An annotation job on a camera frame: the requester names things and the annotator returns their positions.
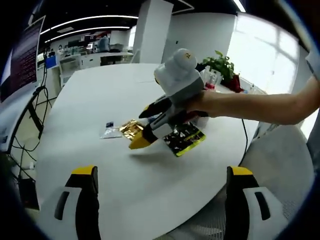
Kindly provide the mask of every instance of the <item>black cable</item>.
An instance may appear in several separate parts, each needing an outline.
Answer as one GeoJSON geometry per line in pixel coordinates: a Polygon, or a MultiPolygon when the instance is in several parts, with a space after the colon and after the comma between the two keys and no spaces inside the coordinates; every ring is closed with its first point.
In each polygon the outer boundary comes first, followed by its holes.
{"type": "MultiPolygon", "coordinates": [[[[53,98],[50,98],[49,100],[50,100],[50,103],[51,103],[51,101],[52,100],[55,100],[55,99],[57,99],[58,97],[56,96],[56,97],[53,97],[53,98]]],[[[38,105],[41,105],[41,104],[44,104],[46,101],[41,101],[41,102],[38,102],[38,105]]]]}
{"type": "Polygon", "coordinates": [[[36,182],[20,165],[19,163],[14,159],[14,157],[11,154],[8,154],[8,156],[15,162],[15,164],[30,178],[32,181],[36,182]]]}
{"type": "MultiPolygon", "coordinates": [[[[12,145],[12,147],[14,147],[15,149],[22,149],[22,153],[26,150],[25,149],[25,147],[24,146],[22,146],[20,143],[19,143],[19,141],[18,141],[18,139],[17,139],[17,137],[16,136],[14,136],[14,138],[15,138],[15,140],[16,140],[16,142],[18,143],[18,145],[20,146],[14,146],[14,145],[12,145]]],[[[28,155],[29,155],[29,157],[30,158],[32,158],[35,162],[37,161],[33,156],[31,156],[31,154],[28,152],[28,151],[25,151],[28,155]]]]}
{"type": "MultiPolygon", "coordinates": [[[[44,88],[44,95],[45,96],[49,95],[48,89],[46,87],[44,88]]],[[[46,115],[47,115],[47,111],[48,111],[48,103],[50,102],[48,97],[46,99],[47,99],[47,101],[46,101],[45,111],[44,111],[44,115],[43,115],[42,125],[44,125],[44,123],[45,123],[45,119],[46,119],[46,115]]]]}
{"type": "MultiPolygon", "coordinates": [[[[42,78],[40,87],[43,86],[43,85],[46,86],[46,83],[47,83],[47,73],[48,72],[47,72],[47,63],[46,63],[46,59],[47,59],[47,47],[46,46],[44,46],[43,59],[44,59],[44,62],[43,62],[43,78],[42,78]]],[[[39,95],[36,97],[34,110],[37,109],[38,100],[39,100],[39,95]]]]}
{"type": "Polygon", "coordinates": [[[40,143],[40,141],[38,141],[38,143],[35,145],[35,147],[32,149],[32,150],[29,150],[29,149],[24,149],[25,151],[27,151],[27,152],[33,152],[34,150],[36,150],[36,148],[39,146],[39,143],[40,143]]]}
{"type": "MultiPolygon", "coordinates": [[[[20,166],[22,166],[22,160],[24,158],[24,150],[22,149],[22,153],[21,153],[21,157],[20,157],[20,166]]],[[[19,175],[18,175],[18,179],[22,179],[22,176],[21,176],[21,168],[19,169],[19,175]]]]}
{"type": "Polygon", "coordinates": [[[247,147],[248,147],[248,134],[247,134],[246,126],[245,126],[245,121],[243,119],[241,119],[241,121],[242,121],[243,130],[244,130],[244,134],[245,134],[245,149],[244,149],[244,153],[243,153],[243,156],[242,156],[240,164],[242,163],[242,161],[245,158],[245,155],[246,155],[246,152],[247,152],[247,147]]]}

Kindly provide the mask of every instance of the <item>white wall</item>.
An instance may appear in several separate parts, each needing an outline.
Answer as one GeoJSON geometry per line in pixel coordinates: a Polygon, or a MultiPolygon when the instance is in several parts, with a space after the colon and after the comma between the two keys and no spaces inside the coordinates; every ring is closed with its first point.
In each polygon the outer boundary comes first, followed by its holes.
{"type": "Polygon", "coordinates": [[[142,39],[141,63],[162,62],[173,7],[167,1],[150,0],[142,39]]]}
{"type": "Polygon", "coordinates": [[[55,51],[55,53],[57,53],[59,45],[62,45],[62,48],[64,48],[65,45],[68,45],[68,42],[80,40],[80,38],[82,36],[85,36],[85,35],[88,35],[88,33],[87,34],[79,34],[79,35],[74,35],[74,36],[69,36],[69,37],[66,37],[66,38],[58,39],[57,41],[53,41],[50,44],[50,49],[53,49],[55,51]]]}
{"type": "Polygon", "coordinates": [[[136,30],[134,35],[133,52],[136,53],[138,49],[141,49],[142,40],[145,31],[145,22],[147,21],[148,10],[150,7],[150,1],[145,1],[139,11],[139,18],[136,23],[136,30]]]}
{"type": "Polygon", "coordinates": [[[127,31],[111,31],[110,36],[110,45],[113,44],[122,44],[123,46],[129,45],[129,37],[130,37],[130,30],[127,31]]]}
{"type": "Polygon", "coordinates": [[[224,13],[188,13],[172,16],[162,61],[179,48],[192,51],[198,62],[202,62],[206,57],[216,56],[215,50],[226,55],[235,20],[235,15],[224,13]]]}

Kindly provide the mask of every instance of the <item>potted plant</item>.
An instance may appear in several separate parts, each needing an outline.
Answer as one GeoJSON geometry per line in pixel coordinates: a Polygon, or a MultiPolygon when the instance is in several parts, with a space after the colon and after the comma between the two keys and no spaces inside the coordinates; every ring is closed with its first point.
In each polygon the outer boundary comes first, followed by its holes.
{"type": "Polygon", "coordinates": [[[234,73],[235,65],[230,62],[230,57],[224,56],[221,52],[215,51],[218,58],[207,57],[202,64],[210,67],[210,72],[218,71],[222,76],[221,84],[230,90],[239,93],[243,89],[240,87],[239,75],[234,73]]]}

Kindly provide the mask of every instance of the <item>white pillar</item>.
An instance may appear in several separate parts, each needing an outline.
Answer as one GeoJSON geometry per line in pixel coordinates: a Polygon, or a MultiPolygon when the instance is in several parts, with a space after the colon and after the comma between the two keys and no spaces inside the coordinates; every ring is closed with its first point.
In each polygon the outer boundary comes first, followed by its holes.
{"type": "Polygon", "coordinates": [[[141,5],[133,44],[134,53],[140,50],[140,63],[161,63],[173,7],[164,0],[147,0],[141,5]]]}
{"type": "Polygon", "coordinates": [[[127,47],[129,45],[129,36],[130,36],[130,30],[127,30],[127,31],[112,30],[109,44],[110,45],[122,44],[124,47],[127,47]]]}

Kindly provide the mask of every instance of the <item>office desk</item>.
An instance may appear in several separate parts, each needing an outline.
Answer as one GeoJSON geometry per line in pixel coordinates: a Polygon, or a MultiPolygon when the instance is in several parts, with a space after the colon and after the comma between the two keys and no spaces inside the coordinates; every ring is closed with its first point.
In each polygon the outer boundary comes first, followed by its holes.
{"type": "Polygon", "coordinates": [[[81,59],[81,68],[87,69],[92,67],[99,67],[101,64],[101,58],[104,57],[125,57],[125,56],[133,56],[131,52],[97,52],[88,55],[83,55],[80,57],[81,59]]]}
{"type": "MultiPolygon", "coordinates": [[[[227,166],[237,166],[246,137],[240,119],[217,117],[206,140],[175,157],[162,140],[137,150],[123,138],[100,139],[163,95],[157,64],[118,64],[74,73],[47,117],[36,165],[41,205],[73,169],[96,165],[102,239],[152,240],[184,223],[224,186],[227,166]]],[[[245,120],[249,143],[258,122],[245,120]]]]}

